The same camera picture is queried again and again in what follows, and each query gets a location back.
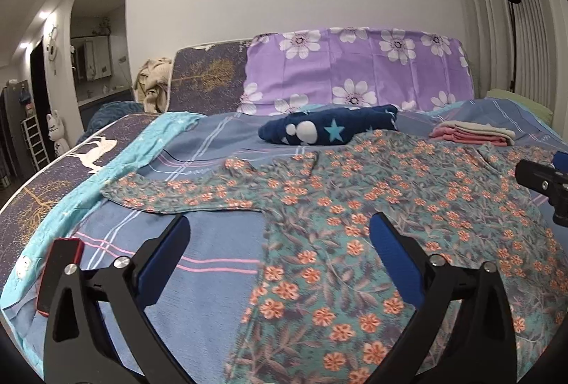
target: doorway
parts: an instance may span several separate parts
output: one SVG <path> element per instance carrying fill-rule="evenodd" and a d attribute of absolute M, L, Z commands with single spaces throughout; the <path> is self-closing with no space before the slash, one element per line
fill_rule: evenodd
<path fill-rule="evenodd" d="M 45 66 L 43 60 L 43 39 L 29 56 L 29 67 L 32 79 L 33 104 L 38 116 L 39 130 L 42 133 L 45 150 L 49 161 L 55 160 L 55 147 L 49 139 L 47 115 L 51 113 L 47 83 L 45 82 Z"/>

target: purple floral pillow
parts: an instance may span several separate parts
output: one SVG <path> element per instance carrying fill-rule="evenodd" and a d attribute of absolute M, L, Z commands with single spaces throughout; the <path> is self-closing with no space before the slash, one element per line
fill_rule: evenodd
<path fill-rule="evenodd" d="M 430 111 L 473 98 L 461 43 L 438 34 L 326 28 L 257 36 L 237 111 L 285 114 L 314 104 Z"/>

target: gold tree print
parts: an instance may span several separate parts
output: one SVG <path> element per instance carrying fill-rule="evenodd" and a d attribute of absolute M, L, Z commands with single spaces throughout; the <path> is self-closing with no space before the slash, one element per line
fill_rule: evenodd
<path fill-rule="evenodd" d="M 22 189 L 12 203 L 12 206 L 21 206 L 22 209 L 16 218 L 16 224 L 20 229 L 20 243 L 23 245 L 28 243 L 47 213 L 71 188 L 72 183 L 67 180 L 54 180 L 43 184 L 30 184 Z"/>
<path fill-rule="evenodd" d="M 235 66 L 228 59 L 216 59 L 207 68 L 203 67 L 203 61 L 196 62 L 191 65 L 191 75 L 176 77 L 172 82 L 189 81 L 193 89 L 200 88 L 211 92 L 216 88 L 228 86 L 235 74 Z"/>

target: beige blanket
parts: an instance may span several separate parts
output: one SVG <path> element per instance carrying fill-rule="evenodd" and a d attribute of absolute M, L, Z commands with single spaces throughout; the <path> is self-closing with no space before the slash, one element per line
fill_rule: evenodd
<path fill-rule="evenodd" d="M 164 113 L 168 105 L 168 82 L 171 59 L 149 59 L 138 71 L 134 88 L 136 100 L 144 104 L 147 113 Z"/>

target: floral shirt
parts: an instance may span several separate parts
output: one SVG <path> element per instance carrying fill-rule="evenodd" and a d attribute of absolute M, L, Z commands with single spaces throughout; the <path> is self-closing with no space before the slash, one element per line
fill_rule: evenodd
<path fill-rule="evenodd" d="M 340 150 L 259 168 L 229 158 L 195 182 L 130 174 L 103 194 L 147 212 L 264 213 L 265 265 L 242 316 L 227 382 L 362 384 L 381 363 L 414 308 L 402 301 L 368 239 L 377 211 L 456 266 L 498 262 L 521 376 L 568 307 L 563 251 L 513 171 L 521 158 L 549 162 L 552 153 L 377 130 Z M 457 308 L 451 306 L 423 369 L 443 352 Z"/>

